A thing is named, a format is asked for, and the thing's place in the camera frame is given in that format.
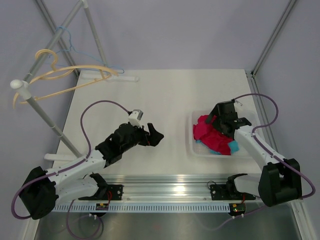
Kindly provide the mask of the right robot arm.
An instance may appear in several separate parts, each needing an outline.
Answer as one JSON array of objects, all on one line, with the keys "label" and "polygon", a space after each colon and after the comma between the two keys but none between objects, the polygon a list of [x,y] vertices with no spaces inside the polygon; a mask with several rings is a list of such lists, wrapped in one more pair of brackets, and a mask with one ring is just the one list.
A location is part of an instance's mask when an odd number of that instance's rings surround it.
[{"label": "right robot arm", "polygon": [[205,122],[235,140],[261,169],[261,174],[238,173],[229,176],[225,188],[230,198],[250,194],[260,198],[266,206],[273,207],[302,197],[298,161],[286,159],[256,134],[252,123],[238,116],[233,100],[217,103]]}]

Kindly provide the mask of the blue wire hanger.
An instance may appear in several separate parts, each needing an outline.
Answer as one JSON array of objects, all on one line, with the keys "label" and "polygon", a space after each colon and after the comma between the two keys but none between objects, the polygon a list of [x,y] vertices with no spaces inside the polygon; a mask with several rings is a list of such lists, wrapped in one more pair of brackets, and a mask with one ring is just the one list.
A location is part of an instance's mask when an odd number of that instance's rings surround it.
[{"label": "blue wire hanger", "polygon": [[77,50],[75,48],[75,46],[73,45],[72,34],[66,27],[63,27],[62,25],[60,25],[55,29],[54,32],[56,33],[58,30],[62,30],[63,32],[67,32],[67,35],[68,35],[68,46],[67,47],[62,47],[62,49],[60,49],[60,50],[55,52],[56,54],[75,52],[77,54],[80,54],[80,55],[86,56],[88,58],[91,58],[92,60],[94,60],[94,61],[96,61],[96,62],[98,62],[100,64],[103,64],[103,65],[105,64],[105,62],[103,62],[102,59],[98,59],[97,57],[95,57],[92,54]]}]

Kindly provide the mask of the red t shirt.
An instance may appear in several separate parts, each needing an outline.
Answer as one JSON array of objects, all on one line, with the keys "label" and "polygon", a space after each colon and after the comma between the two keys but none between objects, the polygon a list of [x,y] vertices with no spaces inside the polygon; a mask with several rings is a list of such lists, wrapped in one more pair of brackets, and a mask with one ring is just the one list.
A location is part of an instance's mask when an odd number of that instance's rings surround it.
[{"label": "red t shirt", "polygon": [[231,155],[229,143],[233,140],[217,131],[210,123],[206,123],[208,115],[201,115],[192,127],[193,139],[201,142],[216,155]]}]

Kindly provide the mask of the teal t shirt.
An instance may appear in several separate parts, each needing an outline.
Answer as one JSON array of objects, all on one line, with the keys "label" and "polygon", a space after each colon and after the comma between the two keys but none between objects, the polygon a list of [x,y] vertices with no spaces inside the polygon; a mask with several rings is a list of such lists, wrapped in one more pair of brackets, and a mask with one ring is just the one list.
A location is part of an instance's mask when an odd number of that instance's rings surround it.
[{"label": "teal t shirt", "polygon": [[238,152],[240,150],[238,143],[234,141],[223,142],[216,145],[213,149],[205,145],[200,140],[196,140],[195,143],[199,146],[203,146],[211,155],[223,155],[223,156],[231,156],[232,154]]}]

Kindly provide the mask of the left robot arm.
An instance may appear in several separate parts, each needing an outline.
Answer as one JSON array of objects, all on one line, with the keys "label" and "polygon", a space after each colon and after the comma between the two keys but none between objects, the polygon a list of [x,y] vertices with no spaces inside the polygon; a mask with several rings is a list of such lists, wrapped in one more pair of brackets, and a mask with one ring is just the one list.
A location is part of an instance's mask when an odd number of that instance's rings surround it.
[{"label": "left robot arm", "polygon": [[164,138],[152,123],[147,127],[148,130],[144,130],[123,123],[86,156],[47,170],[40,166],[33,168],[17,193],[28,217],[41,219],[55,206],[76,199],[103,199],[108,184],[98,171],[119,161],[131,148],[137,145],[155,147]]}]

